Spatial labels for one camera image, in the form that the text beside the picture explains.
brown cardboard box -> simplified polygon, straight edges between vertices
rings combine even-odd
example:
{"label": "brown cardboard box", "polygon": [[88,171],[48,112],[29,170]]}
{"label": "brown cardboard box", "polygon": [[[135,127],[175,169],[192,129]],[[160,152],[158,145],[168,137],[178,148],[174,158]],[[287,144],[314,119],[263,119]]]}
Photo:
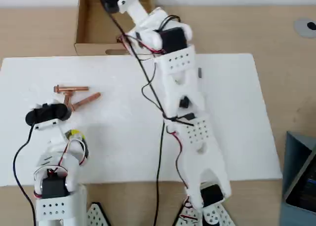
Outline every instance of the brown cardboard box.
{"label": "brown cardboard box", "polygon": [[[147,12],[154,9],[154,0],[141,0]],[[114,17],[128,32],[134,27],[127,13]],[[104,11],[99,0],[79,0],[75,49],[77,55],[126,54],[123,45],[117,43],[119,30]]]}

white board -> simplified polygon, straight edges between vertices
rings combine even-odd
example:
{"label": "white board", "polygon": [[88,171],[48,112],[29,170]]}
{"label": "white board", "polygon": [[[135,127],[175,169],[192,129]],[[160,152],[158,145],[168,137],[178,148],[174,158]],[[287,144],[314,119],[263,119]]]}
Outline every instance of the white board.
{"label": "white board", "polygon": [[[281,178],[278,156],[255,63],[250,54],[198,55],[215,135],[223,150],[231,180]],[[146,62],[152,73],[151,61]],[[154,80],[158,95],[159,72]],[[17,149],[25,143],[29,107],[64,96],[53,86],[87,85],[73,102],[93,92],[102,97],[72,114],[63,125],[81,130],[88,142],[90,161],[82,168],[83,183],[154,181],[158,165],[161,113],[141,95],[146,83],[130,56],[7,58],[0,72],[0,137],[3,171],[0,186],[15,185],[11,171]],[[34,131],[17,160],[22,184],[33,184],[33,171],[45,151],[50,132]],[[161,181],[178,181],[175,158],[179,146],[165,135]]]}

wooden table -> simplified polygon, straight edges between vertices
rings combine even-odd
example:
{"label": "wooden table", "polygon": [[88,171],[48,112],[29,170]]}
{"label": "wooden table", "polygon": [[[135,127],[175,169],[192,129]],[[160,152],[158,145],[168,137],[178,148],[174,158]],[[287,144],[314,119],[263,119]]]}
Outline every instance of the wooden table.
{"label": "wooden table", "polygon": [[[293,30],[299,17],[316,19],[316,6],[166,9],[192,26],[198,53],[254,55],[282,165],[287,130],[316,136],[316,40]],[[75,8],[0,9],[0,18],[0,57],[75,55]],[[278,225],[281,181],[232,182],[232,189],[225,207],[237,225]],[[152,224],[154,183],[89,185],[88,190],[89,201],[100,201],[113,225]],[[158,224],[170,226],[183,187],[161,183],[160,191]],[[31,225],[31,210],[17,187],[1,188],[0,198],[3,224]]]}

copper rod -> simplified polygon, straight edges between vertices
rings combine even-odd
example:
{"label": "copper rod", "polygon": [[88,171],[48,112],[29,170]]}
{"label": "copper rod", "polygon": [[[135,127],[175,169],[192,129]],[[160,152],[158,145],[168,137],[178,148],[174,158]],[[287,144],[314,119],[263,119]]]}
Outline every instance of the copper rod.
{"label": "copper rod", "polygon": [[71,107],[72,111],[75,111],[75,110],[77,110],[80,106],[85,105],[85,104],[88,104],[88,103],[91,103],[92,101],[98,99],[100,96],[101,96],[101,93],[100,93],[100,92],[95,93],[95,94],[93,94],[93,95],[91,95],[91,96],[89,96],[89,97],[87,97],[87,98],[85,98],[85,99],[83,99],[83,100],[81,100],[81,101],[75,103],[75,104],[70,105],[70,107]]}
{"label": "copper rod", "polygon": [[54,92],[60,93],[65,91],[87,91],[89,90],[88,86],[54,86]]}
{"label": "copper rod", "polygon": [[68,106],[70,98],[71,98],[71,96],[73,96],[73,94],[74,94],[73,91],[67,91],[64,93],[64,95],[65,95],[64,104],[66,106]]}

white robotic arm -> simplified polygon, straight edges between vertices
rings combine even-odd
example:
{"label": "white robotic arm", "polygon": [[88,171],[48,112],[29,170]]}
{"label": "white robotic arm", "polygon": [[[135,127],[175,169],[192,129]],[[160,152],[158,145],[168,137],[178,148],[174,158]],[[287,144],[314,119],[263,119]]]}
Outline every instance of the white robotic arm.
{"label": "white robotic arm", "polygon": [[62,131],[61,125],[70,115],[66,105],[51,103],[37,105],[26,116],[29,125],[35,123],[36,131],[48,131],[52,136],[34,172],[39,226],[87,226],[86,189],[77,180],[79,167],[85,164],[89,152],[79,131]]}
{"label": "white robotic arm", "polygon": [[[161,8],[148,14],[139,0],[102,2],[108,12],[127,12],[133,19],[136,26],[126,35],[133,38],[130,44],[136,53],[143,53],[148,48],[161,51],[162,55],[154,61],[162,74],[165,123],[168,131],[177,135],[182,143],[179,172],[193,207],[200,210],[224,201],[231,195],[230,181],[205,110],[203,94],[198,89],[195,47],[188,43],[193,37],[191,27],[180,21],[167,21],[168,15]],[[190,125],[170,118],[179,116]],[[215,202],[208,194],[201,194],[202,182],[207,182],[212,191],[216,189],[214,186],[220,188],[220,193],[215,190],[217,196],[221,194]]]}

